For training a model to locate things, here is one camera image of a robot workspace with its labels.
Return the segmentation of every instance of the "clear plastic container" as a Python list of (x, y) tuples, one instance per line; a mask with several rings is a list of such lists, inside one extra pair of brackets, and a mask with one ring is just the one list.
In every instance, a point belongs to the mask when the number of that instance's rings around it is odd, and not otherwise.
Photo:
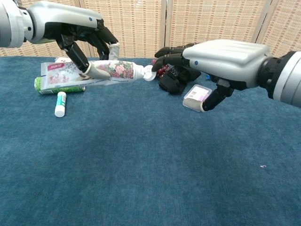
[(194, 85), (184, 96), (183, 106), (193, 111), (201, 112), (201, 104), (212, 93), (212, 89), (201, 85)]

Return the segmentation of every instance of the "label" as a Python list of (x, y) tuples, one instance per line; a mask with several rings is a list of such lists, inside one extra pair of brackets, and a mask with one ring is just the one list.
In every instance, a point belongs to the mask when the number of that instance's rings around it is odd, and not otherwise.
[(38, 91), (40, 94), (53, 94), (54, 92), (51, 90), (40, 90)]
[(54, 70), (54, 69), (57, 69), (57, 68), (62, 68), (64, 67), (65, 64), (52, 64), (52, 65), (49, 65), (48, 66), (48, 71), (51, 71), (51, 70)]
[(208, 97), (209, 90), (195, 86), (186, 96), (185, 99), (191, 98), (197, 101), (203, 101)]
[(66, 106), (66, 96), (65, 95), (60, 95), (57, 97), (56, 105), (62, 105)]

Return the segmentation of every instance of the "green tube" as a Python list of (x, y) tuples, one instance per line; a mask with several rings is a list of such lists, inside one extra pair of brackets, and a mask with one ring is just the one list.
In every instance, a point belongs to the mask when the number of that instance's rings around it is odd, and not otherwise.
[(72, 87), (59, 87), (59, 88), (41, 90), (41, 82), (42, 82), (41, 77), (37, 77), (34, 80), (34, 88), (40, 94), (54, 94), (54, 93), (58, 93), (58, 92), (61, 92), (61, 91), (65, 92), (65, 93), (82, 92), (82, 91), (85, 91), (85, 89), (86, 89), (85, 86), (83, 86), (83, 87), (72, 86)]

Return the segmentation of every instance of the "lip balm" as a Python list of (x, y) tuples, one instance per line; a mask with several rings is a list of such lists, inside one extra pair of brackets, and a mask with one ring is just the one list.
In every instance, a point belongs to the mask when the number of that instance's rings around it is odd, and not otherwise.
[(65, 116), (65, 109), (66, 109), (66, 93), (58, 92), (56, 106), (55, 106), (55, 116), (59, 118)]

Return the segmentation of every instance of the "wicker panel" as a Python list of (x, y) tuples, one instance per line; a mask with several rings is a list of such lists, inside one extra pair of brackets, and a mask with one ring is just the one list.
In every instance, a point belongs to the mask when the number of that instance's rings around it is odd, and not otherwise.
[(291, 50), (301, 50), (300, 1), (279, 1), (262, 43), (270, 46), (272, 55), (276, 57)]
[[(27, 8), (34, 2), (40, 0), (22, 0), (22, 6)], [(75, 6), (74, 0), (48, 0), (51, 2), (61, 3), (65, 5)], [(86, 54), (83, 42), (78, 41), (77, 44)], [(30, 57), (66, 57), (66, 53), (60, 50), (56, 42), (33, 45), (29, 42), (24, 43), (20, 48), (0, 48), (0, 57), (2, 56), (30, 56)]]
[(264, 0), (168, 1), (166, 45), (213, 39), (251, 41)]
[(86, 8), (99, 12), (119, 40), (120, 57), (153, 57), (163, 46), (165, 18), (161, 4), (161, 0), (85, 0)]

